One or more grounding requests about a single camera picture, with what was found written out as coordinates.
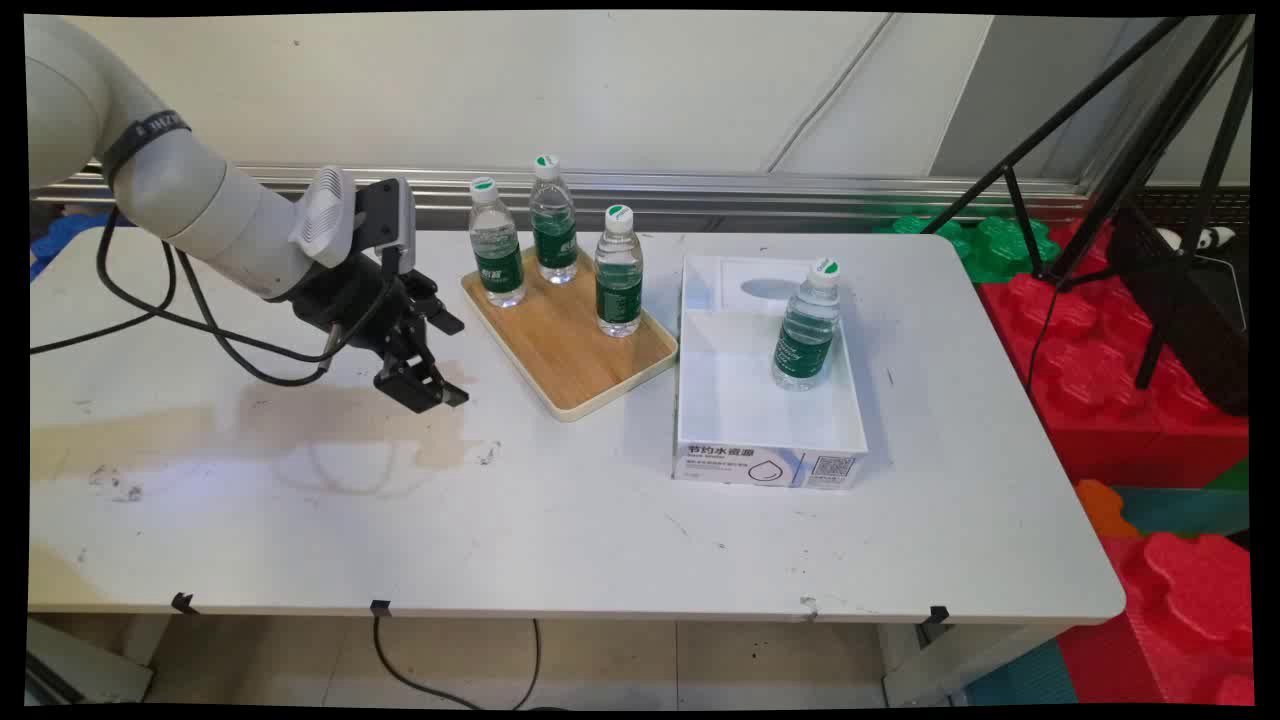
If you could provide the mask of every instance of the black cable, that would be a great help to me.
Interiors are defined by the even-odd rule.
[[[462,700],[461,697],[458,697],[456,694],[447,693],[444,691],[438,691],[435,688],[429,688],[426,685],[420,685],[420,684],[415,683],[413,680],[410,680],[404,675],[401,675],[399,670],[397,670],[390,664],[390,661],[387,660],[387,656],[383,653],[383,641],[381,641],[381,635],[378,632],[378,629],[380,626],[380,621],[381,621],[381,616],[375,616],[374,618],[374,650],[378,651],[378,660],[383,661],[383,667],[385,667],[387,671],[392,674],[392,676],[394,676],[397,680],[404,683],[406,685],[408,685],[408,687],[411,687],[411,688],[413,688],[416,691],[421,691],[421,692],[424,692],[426,694],[433,694],[435,697],[447,700],[449,702],[456,702],[456,703],[466,707],[467,710],[484,710],[479,705],[475,705],[474,702],[468,702],[466,700]]]
[[[1032,360],[1027,366],[1027,392],[1032,392],[1032,373],[1036,372],[1036,354],[1039,351],[1039,343],[1044,341],[1044,333],[1048,332],[1050,318],[1053,316],[1053,306],[1057,305],[1057,293],[1062,290],[1062,283],[1053,286],[1053,297],[1048,301],[1048,313],[1044,313],[1044,325],[1041,327],[1041,334],[1036,338],[1036,345],[1032,346]]]
[[[538,684],[538,671],[543,667],[543,632],[538,628],[538,619],[534,619],[534,676],[529,680],[529,689],[525,691],[525,697],[520,698],[516,707],[511,710],[520,710],[529,701],[529,696],[534,694],[534,685]]]
[[[475,705],[474,702],[468,702],[468,701],[466,701],[466,700],[463,700],[463,698],[461,698],[461,697],[458,697],[456,694],[447,693],[444,691],[438,691],[435,688],[429,688],[426,685],[421,685],[419,683],[415,683],[413,680],[410,680],[404,675],[402,675],[401,671],[397,670],[396,666],[393,666],[389,660],[387,660],[387,655],[383,652],[383,641],[381,641],[381,634],[379,633],[379,628],[380,626],[381,626],[381,616],[375,616],[374,618],[374,650],[378,651],[378,660],[380,660],[383,662],[383,667],[385,667],[387,671],[392,674],[392,676],[394,676],[397,680],[404,683],[406,685],[408,685],[408,687],[411,687],[411,688],[413,688],[416,691],[421,691],[424,693],[428,693],[428,694],[431,694],[431,696],[447,700],[449,702],[456,702],[456,703],[466,707],[467,710],[484,710],[479,705]],[[525,697],[520,698],[520,702],[517,702],[516,706],[512,707],[512,710],[520,710],[521,707],[524,707],[525,703],[529,701],[529,697],[531,694],[534,694],[534,687],[538,684],[538,673],[541,670],[541,666],[543,666],[543,633],[541,633],[540,626],[538,625],[538,620],[534,620],[534,676],[532,676],[532,679],[529,680],[529,689],[525,691]],[[540,707],[530,707],[529,710],[564,710],[564,708],[563,707],[540,706]]]
[[[118,213],[118,209],[113,208],[111,213],[113,214]],[[169,243],[161,240],[160,241],[160,247],[164,250],[165,264],[169,265],[169,290],[165,292],[164,300],[161,300],[160,305],[157,305],[156,307],[160,309],[160,310],[165,310],[173,302],[174,292],[178,290],[178,273],[177,273],[177,270],[174,270],[174,266],[173,266],[173,251],[169,249]],[[137,325],[138,323],[143,323],[146,320],[150,320],[151,318],[155,318],[155,316],[156,316],[155,313],[147,310],[147,313],[145,315],[138,315],[137,318],[132,318],[132,319],[125,320],[123,323],[116,323],[114,325],[102,328],[100,331],[93,331],[91,333],[84,333],[84,334],[81,334],[81,336],[69,337],[67,340],[60,340],[58,342],[50,342],[47,345],[37,345],[36,347],[31,348],[31,354],[32,355],[40,355],[41,352],[49,352],[51,350],[61,350],[64,347],[70,347],[73,345],[79,345],[82,342],[88,342],[91,340],[97,340],[100,337],[109,336],[109,334],[111,334],[114,332],[119,332],[119,331],[123,331],[125,328],[132,328],[133,325]]]
[[[113,219],[114,219],[115,215],[116,215],[116,211],[113,210]],[[201,332],[206,332],[206,333],[221,337],[224,340],[233,340],[236,342],[242,342],[244,345],[248,345],[248,346],[252,346],[252,347],[257,347],[260,350],[266,350],[269,352],[275,352],[276,355],[283,355],[285,357],[289,357],[291,360],[297,360],[300,363],[324,363],[325,360],[328,360],[328,359],[333,357],[334,355],[337,355],[338,351],[342,350],[343,347],[346,347],[347,343],[351,341],[351,338],[356,337],[356,333],[358,333],[365,327],[365,324],[369,323],[370,319],[372,319],[374,314],[378,311],[379,307],[381,307],[383,302],[387,300],[387,296],[389,296],[390,292],[392,292],[392,290],[396,287],[394,282],[392,282],[392,281],[393,281],[393,277],[394,277],[396,270],[397,270],[397,266],[396,266],[397,263],[388,261],[388,256],[389,255],[390,256],[396,256],[397,254],[396,252],[383,252],[383,261],[384,261],[384,264],[383,264],[383,288],[381,288],[381,291],[379,291],[378,296],[374,299],[374,302],[369,306],[367,310],[365,310],[365,314],[361,315],[358,320],[356,320],[356,324],[353,324],[351,327],[351,329],[348,329],[347,333],[342,336],[342,338],[333,346],[332,350],[326,350],[326,351],[321,352],[320,355],[303,355],[301,352],[294,352],[294,351],[292,351],[292,350],[289,350],[287,347],[280,347],[278,345],[271,345],[269,342],[262,342],[260,340],[255,340],[255,338],[251,338],[251,337],[247,337],[247,336],[242,336],[239,333],[224,331],[221,328],[212,328],[212,327],[210,327],[210,325],[207,325],[205,323],[201,323],[201,322],[197,322],[197,320],[192,320],[191,318],[184,318],[183,315],[177,315],[174,313],[169,313],[168,310],[161,310],[160,307],[156,307],[154,305],[148,305],[148,304],[143,302],[142,300],[138,300],[137,297],[133,297],[132,295],[129,295],[128,292],[125,292],[124,290],[122,290],[120,286],[115,284],[115,282],[111,279],[111,275],[106,272],[106,255],[108,255],[108,252],[110,251],[110,247],[111,247],[111,236],[114,234],[114,231],[115,231],[115,223],[111,222],[111,219],[109,219],[108,224],[106,224],[106,231],[102,233],[102,241],[97,246],[97,277],[99,277],[100,281],[102,281],[102,284],[105,284],[106,288],[110,290],[116,297],[119,297],[120,300],[128,302],[129,305],[133,305],[134,307],[138,307],[141,310],[146,310],[148,313],[154,313],[155,315],[157,315],[160,318],[164,318],[166,320],[178,323],[179,325],[186,325],[188,328],[197,329],[197,331],[201,331]]]
[[[214,314],[209,310],[209,302],[205,301],[205,291],[200,288],[200,279],[196,278],[196,270],[191,268],[191,260],[187,259],[187,254],[183,252],[182,250],[178,251],[178,261],[182,263],[182,272],[186,273],[187,283],[191,284],[191,293],[196,296],[196,305],[200,306],[200,314],[204,315],[205,323],[207,323],[209,327],[216,329],[218,322],[214,320]],[[315,369],[314,373],[311,373],[305,378],[276,378],[273,375],[268,375],[262,370],[255,368],[248,360],[244,359],[243,355],[241,355],[239,352],[236,351],[234,347],[232,347],[232,343],[228,342],[227,338],[215,334],[214,340],[218,341],[218,345],[227,352],[227,355],[230,355],[232,360],[234,360],[236,364],[239,365],[241,368],[244,368],[244,370],[247,370],[248,374],[253,375],[255,378],[265,383],[271,383],[274,386],[301,387],[319,380],[320,377],[329,370],[324,365],[320,365],[319,368]]]

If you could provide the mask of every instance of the plastic bottle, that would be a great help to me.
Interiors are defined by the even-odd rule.
[[[534,188],[529,215],[534,225],[538,272],[552,284],[564,284],[577,274],[577,222],[573,196],[559,174],[559,158],[539,155],[534,161]]]
[[[773,351],[773,380],[782,389],[806,391],[818,384],[840,322],[838,279],[840,264],[823,258],[809,268],[809,277],[787,302]]]
[[[595,246],[596,324],[612,337],[626,337],[640,327],[644,255],[634,219],[631,208],[612,205],[604,211],[604,234]]]
[[[525,299],[525,266],[520,258],[516,220],[498,197],[493,178],[471,181],[471,250],[480,269],[480,284],[489,302],[498,307],[518,305]]]

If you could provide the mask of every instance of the bottle cap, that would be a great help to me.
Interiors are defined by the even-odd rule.
[[[823,258],[809,268],[809,284],[814,287],[835,287],[840,279],[840,263]]]
[[[609,205],[604,211],[604,229],[609,232],[631,232],[635,227],[635,215],[626,205]]]
[[[534,160],[534,174],[539,179],[556,179],[559,177],[559,158],[556,155],[539,155]]]
[[[476,202],[493,202],[498,199],[498,183],[490,177],[471,181],[471,200]]]

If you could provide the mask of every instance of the green bottle label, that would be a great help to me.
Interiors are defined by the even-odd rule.
[[[577,261],[577,223],[563,227],[556,220],[534,217],[534,247],[544,268],[567,268]]]
[[[480,284],[489,292],[511,292],[525,282],[525,265],[520,261],[520,249],[502,258],[481,258],[476,255],[480,268]]]
[[[792,378],[812,378],[827,361],[827,350],[829,348],[829,337],[818,345],[809,345],[795,340],[783,329],[778,334],[778,348],[773,352],[773,364]]]
[[[600,281],[595,281],[595,314],[605,323],[622,324],[635,320],[640,315],[640,286],[644,281],[631,287],[614,288],[604,287]]]

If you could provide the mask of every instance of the white box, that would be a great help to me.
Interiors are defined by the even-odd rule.
[[[849,488],[867,455],[837,327],[820,384],[773,382],[787,300],[810,260],[685,258],[673,477],[767,487]],[[851,297],[841,284],[841,301]]]

